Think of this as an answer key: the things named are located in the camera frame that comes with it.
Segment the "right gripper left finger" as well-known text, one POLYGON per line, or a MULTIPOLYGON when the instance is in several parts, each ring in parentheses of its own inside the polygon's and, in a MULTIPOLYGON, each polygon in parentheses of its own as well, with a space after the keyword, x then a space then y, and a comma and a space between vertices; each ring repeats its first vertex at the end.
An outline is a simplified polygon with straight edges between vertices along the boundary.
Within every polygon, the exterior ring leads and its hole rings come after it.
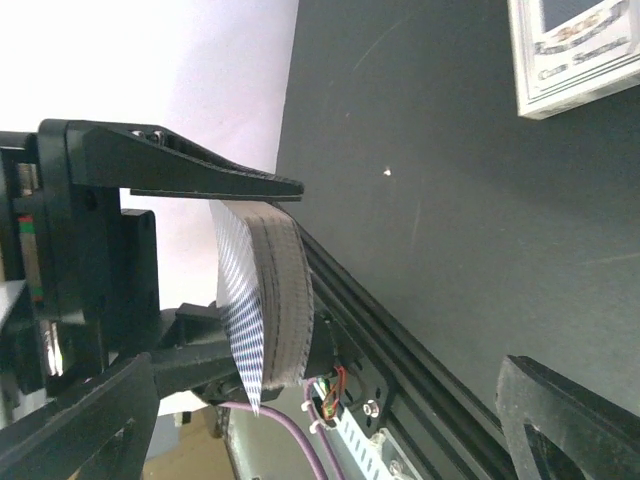
POLYGON ((1 430, 3 479, 139 479, 159 396, 138 355, 1 430))

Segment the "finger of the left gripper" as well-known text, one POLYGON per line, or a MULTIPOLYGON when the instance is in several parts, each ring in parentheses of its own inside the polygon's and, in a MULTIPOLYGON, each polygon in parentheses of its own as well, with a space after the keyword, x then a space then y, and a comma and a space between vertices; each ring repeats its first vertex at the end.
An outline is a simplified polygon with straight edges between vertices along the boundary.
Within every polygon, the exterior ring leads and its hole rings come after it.
POLYGON ((160 398, 191 391, 205 403, 249 402, 226 344, 162 349, 150 355, 160 398))

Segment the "blue backed card deck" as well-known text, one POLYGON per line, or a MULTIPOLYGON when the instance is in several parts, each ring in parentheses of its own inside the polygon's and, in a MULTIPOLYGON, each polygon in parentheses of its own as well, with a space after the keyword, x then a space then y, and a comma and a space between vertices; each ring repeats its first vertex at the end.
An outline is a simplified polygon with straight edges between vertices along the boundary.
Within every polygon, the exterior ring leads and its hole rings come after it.
POLYGON ((300 383, 314 333, 311 272, 296 222, 265 202, 211 202, 216 303, 254 413, 262 394, 300 383))

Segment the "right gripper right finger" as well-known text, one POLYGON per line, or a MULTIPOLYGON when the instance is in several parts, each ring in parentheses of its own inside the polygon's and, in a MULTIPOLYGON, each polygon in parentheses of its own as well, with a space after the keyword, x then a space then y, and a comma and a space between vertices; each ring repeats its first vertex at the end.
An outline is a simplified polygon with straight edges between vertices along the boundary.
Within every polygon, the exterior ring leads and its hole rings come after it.
POLYGON ((503 359, 496 409, 520 479, 639 477, 639 417, 529 357, 503 359))

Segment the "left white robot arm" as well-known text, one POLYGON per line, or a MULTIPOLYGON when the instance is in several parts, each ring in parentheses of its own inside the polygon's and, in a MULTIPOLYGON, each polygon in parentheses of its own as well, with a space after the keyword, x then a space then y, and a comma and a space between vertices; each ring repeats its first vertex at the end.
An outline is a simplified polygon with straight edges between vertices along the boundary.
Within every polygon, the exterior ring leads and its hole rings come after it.
POLYGON ((1 324, 1 375, 58 397, 148 355, 162 395, 258 406, 340 370, 302 232, 281 203, 300 182, 238 165, 156 125, 46 120, 1 136, 1 276, 20 286, 1 324), (160 306, 156 217, 120 193, 204 199, 217 291, 160 306))

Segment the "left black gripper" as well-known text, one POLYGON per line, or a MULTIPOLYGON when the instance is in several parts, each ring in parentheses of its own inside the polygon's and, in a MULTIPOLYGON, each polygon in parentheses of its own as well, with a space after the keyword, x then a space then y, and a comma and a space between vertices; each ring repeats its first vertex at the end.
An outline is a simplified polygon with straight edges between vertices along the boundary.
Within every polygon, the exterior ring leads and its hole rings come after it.
POLYGON ((120 192, 299 201, 304 185, 234 163, 158 125, 46 120, 1 135, 4 267, 33 321, 11 344, 22 386, 58 395, 146 348, 160 317, 156 225, 120 192))

